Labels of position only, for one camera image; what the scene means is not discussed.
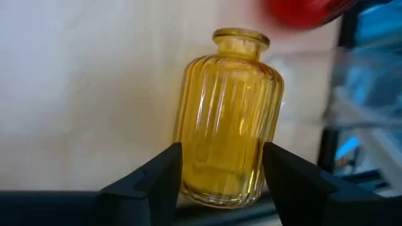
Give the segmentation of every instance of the yellow glass bottle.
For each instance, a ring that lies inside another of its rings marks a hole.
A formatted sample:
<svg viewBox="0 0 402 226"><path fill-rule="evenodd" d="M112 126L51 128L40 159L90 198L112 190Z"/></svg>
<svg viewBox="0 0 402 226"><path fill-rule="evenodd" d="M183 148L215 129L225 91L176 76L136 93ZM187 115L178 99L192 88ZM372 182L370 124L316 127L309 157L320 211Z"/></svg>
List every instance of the yellow glass bottle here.
<svg viewBox="0 0 402 226"><path fill-rule="evenodd" d="M181 193L237 208L261 194L262 148L273 138L284 86L258 61L269 46L263 34L223 28L213 39L218 54L195 59L184 73L174 135L183 147Z"/></svg>

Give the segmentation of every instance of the beige wall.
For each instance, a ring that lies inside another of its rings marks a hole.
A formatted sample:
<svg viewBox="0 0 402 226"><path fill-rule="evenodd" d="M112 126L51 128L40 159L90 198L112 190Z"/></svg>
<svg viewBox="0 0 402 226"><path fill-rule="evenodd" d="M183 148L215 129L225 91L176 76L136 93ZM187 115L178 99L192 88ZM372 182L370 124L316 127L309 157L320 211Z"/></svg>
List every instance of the beige wall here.
<svg viewBox="0 0 402 226"><path fill-rule="evenodd" d="M99 189L158 154L171 143L184 66L215 51L216 28L266 33L265 62L334 45L337 21L292 31L255 17L251 3L2 1L0 189ZM279 124L276 141L292 147L294 133Z"/></svg>

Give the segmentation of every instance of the blurry red object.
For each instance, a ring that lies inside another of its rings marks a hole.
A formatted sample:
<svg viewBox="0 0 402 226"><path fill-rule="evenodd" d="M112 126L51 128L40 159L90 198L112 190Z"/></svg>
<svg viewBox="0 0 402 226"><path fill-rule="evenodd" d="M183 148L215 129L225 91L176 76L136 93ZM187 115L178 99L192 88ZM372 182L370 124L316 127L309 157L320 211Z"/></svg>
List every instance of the blurry red object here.
<svg viewBox="0 0 402 226"><path fill-rule="evenodd" d="M340 16L357 0L261 0L265 11L292 28L321 26Z"/></svg>

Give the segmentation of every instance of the bottle neck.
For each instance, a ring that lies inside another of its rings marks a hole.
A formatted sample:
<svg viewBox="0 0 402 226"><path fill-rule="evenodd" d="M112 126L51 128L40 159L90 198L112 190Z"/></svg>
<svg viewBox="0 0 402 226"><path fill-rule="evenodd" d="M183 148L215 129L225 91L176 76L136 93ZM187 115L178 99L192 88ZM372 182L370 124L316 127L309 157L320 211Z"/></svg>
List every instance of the bottle neck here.
<svg viewBox="0 0 402 226"><path fill-rule="evenodd" d="M247 60L259 60L261 46L257 41L228 36L218 42L219 55L229 55Z"/></svg>

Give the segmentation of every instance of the bottle opening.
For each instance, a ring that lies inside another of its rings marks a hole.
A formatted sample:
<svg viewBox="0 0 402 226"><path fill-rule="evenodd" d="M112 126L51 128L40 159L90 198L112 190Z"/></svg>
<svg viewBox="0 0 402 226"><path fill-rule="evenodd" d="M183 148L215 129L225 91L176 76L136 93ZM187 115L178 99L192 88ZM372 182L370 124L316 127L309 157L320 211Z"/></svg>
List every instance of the bottle opening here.
<svg viewBox="0 0 402 226"><path fill-rule="evenodd" d="M224 37L227 36L235 36L238 38L245 38L250 41L255 41L258 43L260 49L266 50L269 47L269 44L271 43L269 38L265 36L264 34L258 32L258 31L253 31L249 29L243 29L243 28L222 28L218 29L214 32L214 35L212 36L212 39L216 44L219 44Z"/></svg>

